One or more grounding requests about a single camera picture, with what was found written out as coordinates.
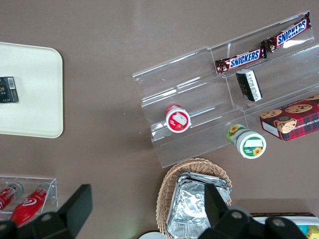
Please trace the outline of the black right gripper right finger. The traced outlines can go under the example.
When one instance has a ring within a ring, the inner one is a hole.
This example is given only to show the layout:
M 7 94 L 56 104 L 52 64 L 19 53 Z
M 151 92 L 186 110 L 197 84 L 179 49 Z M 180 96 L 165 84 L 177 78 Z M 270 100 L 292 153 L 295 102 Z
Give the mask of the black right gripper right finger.
M 207 218 L 211 228 L 214 228 L 227 212 L 227 205 L 213 184 L 205 185 L 204 200 Z

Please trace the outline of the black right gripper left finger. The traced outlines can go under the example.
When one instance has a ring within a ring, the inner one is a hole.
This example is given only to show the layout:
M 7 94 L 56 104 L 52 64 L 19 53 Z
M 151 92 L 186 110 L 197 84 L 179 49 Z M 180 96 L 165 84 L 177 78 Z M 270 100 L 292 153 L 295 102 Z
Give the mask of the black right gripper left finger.
M 65 227 L 75 239 L 93 210 L 92 187 L 82 184 L 58 210 Z

